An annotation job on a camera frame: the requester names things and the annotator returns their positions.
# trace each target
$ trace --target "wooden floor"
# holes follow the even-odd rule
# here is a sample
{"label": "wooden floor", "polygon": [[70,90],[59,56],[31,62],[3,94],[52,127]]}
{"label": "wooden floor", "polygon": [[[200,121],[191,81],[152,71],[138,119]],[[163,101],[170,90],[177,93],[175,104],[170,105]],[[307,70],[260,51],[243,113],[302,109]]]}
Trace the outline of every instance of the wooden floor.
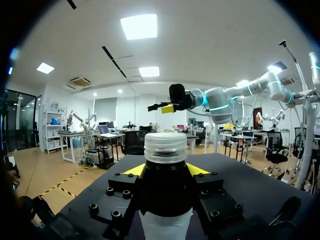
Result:
{"label": "wooden floor", "polygon": [[[223,146],[219,146],[218,151],[224,154],[225,149]],[[80,150],[76,149],[75,152],[76,159],[79,159]],[[206,149],[206,153],[209,154],[212,152],[213,147],[209,146]],[[204,147],[195,148],[195,154],[203,153]],[[21,176],[21,178],[16,179],[20,182],[20,186],[16,190],[17,196],[27,195],[30,198],[34,198],[84,168],[83,165],[78,165],[79,161],[76,163],[63,161],[60,151],[47,154],[46,152],[41,152],[38,147],[16,151],[11,155],[15,158]],[[232,149],[230,157],[235,158],[235,155],[236,151]],[[123,156],[119,149],[119,157],[122,158]],[[252,162],[249,166],[259,171],[271,165],[270,162],[265,159],[265,154],[262,150],[253,149],[249,152],[248,159]],[[296,159],[291,157],[288,161],[287,168],[290,169],[293,167],[295,162]],[[286,163],[281,163],[279,167],[284,171],[286,169]],[[78,195],[105,172],[105,170],[90,167],[62,183],[60,186],[72,194]],[[56,214],[74,197],[59,188],[54,188],[46,193],[43,198],[47,201],[53,213]]]}

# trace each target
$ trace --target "clear plastic cap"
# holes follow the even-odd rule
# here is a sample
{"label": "clear plastic cap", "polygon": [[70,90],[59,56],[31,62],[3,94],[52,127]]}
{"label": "clear plastic cap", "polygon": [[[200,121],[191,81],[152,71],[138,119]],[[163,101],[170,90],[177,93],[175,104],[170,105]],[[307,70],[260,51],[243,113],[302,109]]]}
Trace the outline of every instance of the clear plastic cap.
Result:
{"label": "clear plastic cap", "polygon": [[144,157],[154,163],[173,164],[187,156],[187,136],[184,133],[148,133],[144,138]]}

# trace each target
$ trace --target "white shelving unit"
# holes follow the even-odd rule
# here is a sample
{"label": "white shelving unit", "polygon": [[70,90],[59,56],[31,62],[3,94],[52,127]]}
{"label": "white shelving unit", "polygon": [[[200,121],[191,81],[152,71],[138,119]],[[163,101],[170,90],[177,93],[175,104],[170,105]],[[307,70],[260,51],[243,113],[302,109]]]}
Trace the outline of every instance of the white shelving unit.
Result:
{"label": "white shelving unit", "polygon": [[[56,119],[58,121],[57,125],[51,125],[52,118]],[[60,136],[55,134],[57,130],[62,130],[63,127],[67,127],[67,108],[62,107],[57,109],[57,111],[52,111],[51,104],[47,104],[43,106],[43,130],[42,130],[42,136],[44,139],[45,147],[44,150],[47,151],[49,154],[51,150],[60,149],[61,144],[63,142],[60,142],[59,145],[56,145],[54,141],[60,141]]]}

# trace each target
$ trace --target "yellow pad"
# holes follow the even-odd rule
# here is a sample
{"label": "yellow pad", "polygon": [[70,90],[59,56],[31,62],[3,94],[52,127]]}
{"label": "yellow pad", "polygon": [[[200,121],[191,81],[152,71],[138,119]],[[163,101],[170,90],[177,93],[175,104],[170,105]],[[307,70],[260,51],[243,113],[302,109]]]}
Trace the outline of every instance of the yellow pad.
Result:
{"label": "yellow pad", "polygon": [[[203,170],[203,169],[201,169],[201,168],[199,168],[197,166],[193,166],[190,163],[187,163],[186,165],[187,165],[187,167],[188,167],[188,169],[189,169],[189,171],[190,171],[192,176],[193,175],[198,175],[200,173],[202,173],[202,174],[209,174],[210,173],[210,172],[208,172],[206,170]],[[139,166],[136,166],[134,168],[131,168],[130,170],[123,172],[123,174],[133,174],[133,175],[138,175],[140,177],[144,167],[145,167],[145,163],[143,163],[143,164],[141,164]]]}
{"label": "yellow pad", "polygon": [[163,106],[161,108],[161,112],[162,112],[162,114],[174,113],[175,109],[174,109],[174,106],[172,104],[170,104],[168,106]]}
{"label": "yellow pad", "polygon": [[193,166],[190,163],[187,163],[186,165],[187,165],[187,167],[188,167],[188,169],[189,169],[189,171],[190,171],[192,176],[193,175],[198,175],[200,173],[202,173],[202,174],[209,174],[210,173],[210,172],[208,172],[206,170],[203,170],[203,169],[201,169],[201,168],[199,168],[197,166]]}
{"label": "yellow pad", "polygon": [[131,168],[130,170],[123,172],[123,174],[133,174],[133,175],[138,175],[140,177],[145,165],[146,164],[144,163],[144,164],[141,164],[141,165],[136,166],[134,168]]}

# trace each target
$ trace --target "shelf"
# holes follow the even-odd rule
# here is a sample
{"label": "shelf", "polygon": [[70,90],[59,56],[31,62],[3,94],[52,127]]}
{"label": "shelf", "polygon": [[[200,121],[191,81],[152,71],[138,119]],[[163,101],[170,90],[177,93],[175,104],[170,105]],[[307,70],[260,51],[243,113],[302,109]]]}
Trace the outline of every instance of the shelf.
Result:
{"label": "shelf", "polygon": [[57,147],[51,147],[51,148],[49,148],[49,149],[47,149],[47,148],[45,148],[44,150],[46,150],[46,151],[50,151],[50,150],[54,150],[54,149],[60,149],[61,148],[61,146],[57,146]]}
{"label": "shelf", "polygon": [[55,115],[64,115],[64,112],[57,112],[57,111],[47,111],[44,112],[43,114],[55,114]]}
{"label": "shelf", "polygon": [[51,124],[48,124],[47,127],[64,127],[65,125],[51,125]]}
{"label": "shelf", "polygon": [[60,138],[60,136],[48,136],[47,139],[56,139],[56,138]]}

